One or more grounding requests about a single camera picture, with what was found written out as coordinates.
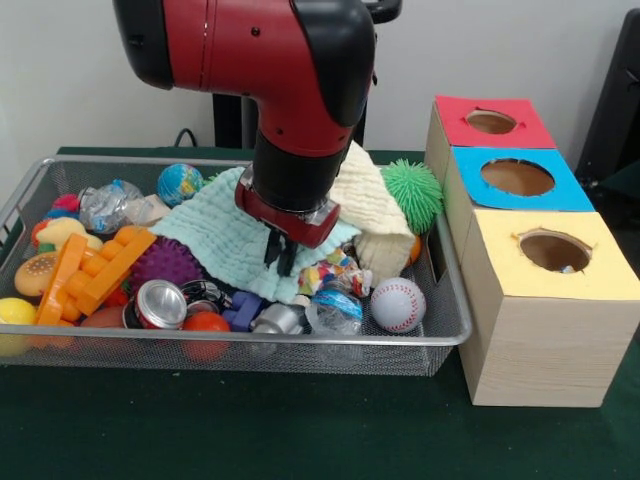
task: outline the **light blue towel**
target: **light blue towel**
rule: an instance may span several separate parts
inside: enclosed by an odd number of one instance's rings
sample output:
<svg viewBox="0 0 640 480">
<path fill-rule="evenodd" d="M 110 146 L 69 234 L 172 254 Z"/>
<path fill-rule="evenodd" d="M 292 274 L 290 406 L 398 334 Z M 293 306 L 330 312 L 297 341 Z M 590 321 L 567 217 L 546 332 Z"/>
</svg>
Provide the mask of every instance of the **light blue towel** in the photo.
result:
<svg viewBox="0 0 640 480">
<path fill-rule="evenodd" d="M 275 261 L 264 264 L 269 229 L 236 207 L 234 192 L 243 168 L 221 173 L 195 197 L 173 209 L 151 231 L 188 246 L 211 276 L 270 301 L 290 303 L 300 272 L 326 258 L 360 230 L 339 221 L 315 250 L 298 248 L 291 276 L 280 277 Z"/>
</svg>

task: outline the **colorful candy wrapper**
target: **colorful candy wrapper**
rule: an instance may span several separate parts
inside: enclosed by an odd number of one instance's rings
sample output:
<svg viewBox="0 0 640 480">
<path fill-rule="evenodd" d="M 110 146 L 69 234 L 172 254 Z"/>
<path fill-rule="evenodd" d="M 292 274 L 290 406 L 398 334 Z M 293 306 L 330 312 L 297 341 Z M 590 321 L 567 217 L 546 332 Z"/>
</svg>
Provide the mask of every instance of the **colorful candy wrapper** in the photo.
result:
<svg viewBox="0 0 640 480">
<path fill-rule="evenodd" d="M 372 273 L 360 270 L 356 261 L 341 248 L 337 248 L 325 260 L 300 272 L 298 279 L 301 295 L 315 295 L 329 281 L 338 281 L 358 297 L 366 297 L 371 289 Z"/>
</svg>

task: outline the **yellow square lid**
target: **yellow square lid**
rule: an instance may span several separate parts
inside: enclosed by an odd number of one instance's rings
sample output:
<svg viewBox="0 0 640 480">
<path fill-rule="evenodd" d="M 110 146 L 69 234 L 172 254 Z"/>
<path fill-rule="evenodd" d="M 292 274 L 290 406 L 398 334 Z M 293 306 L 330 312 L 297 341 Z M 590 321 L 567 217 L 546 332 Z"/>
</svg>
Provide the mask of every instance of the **yellow square lid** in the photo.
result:
<svg viewBox="0 0 640 480">
<path fill-rule="evenodd" d="M 505 295 L 640 300 L 640 281 L 598 213 L 476 210 L 475 215 Z"/>
</svg>

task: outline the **wooden box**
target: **wooden box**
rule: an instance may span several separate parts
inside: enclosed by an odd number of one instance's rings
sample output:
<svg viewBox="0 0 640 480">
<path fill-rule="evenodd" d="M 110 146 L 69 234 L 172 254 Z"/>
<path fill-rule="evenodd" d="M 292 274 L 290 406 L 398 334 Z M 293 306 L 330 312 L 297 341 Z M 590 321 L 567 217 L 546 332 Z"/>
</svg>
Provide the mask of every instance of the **wooden box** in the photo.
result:
<svg viewBox="0 0 640 480">
<path fill-rule="evenodd" d="M 474 212 L 460 347 L 474 405 L 598 407 L 640 319 L 640 282 L 595 212 Z"/>
<path fill-rule="evenodd" d="M 551 149 L 453 147 L 443 189 L 459 261 L 474 209 L 593 211 L 562 155 Z"/>
<path fill-rule="evenodd" d="M 425 162 L 442 183 L 451 147 L 556 148 L 529 100 L 436 96 Z"/>
</svg>

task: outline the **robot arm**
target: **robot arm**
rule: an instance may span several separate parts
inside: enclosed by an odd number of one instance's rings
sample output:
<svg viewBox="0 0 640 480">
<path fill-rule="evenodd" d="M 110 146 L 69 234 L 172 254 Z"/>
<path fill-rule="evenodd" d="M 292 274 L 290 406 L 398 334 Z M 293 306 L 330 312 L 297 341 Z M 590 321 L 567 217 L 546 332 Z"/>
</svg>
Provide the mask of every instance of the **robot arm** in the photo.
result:
<svg viewBox="0 0 640 480">
<path fill-rule="evenodd" d="M 327 194 L 369 92 L 374 20 L 392 20 L 401 5 L 114 0 L 129 62 L 143 81 L 256 100 L 255 156 L 236 204 L 274 232 L 267 263 L 293 257 L 298 243 L 317 247 L 335 225 L 339 206 Z M 292 261 L 281 257 L 281 274 Z"/>
</svg>

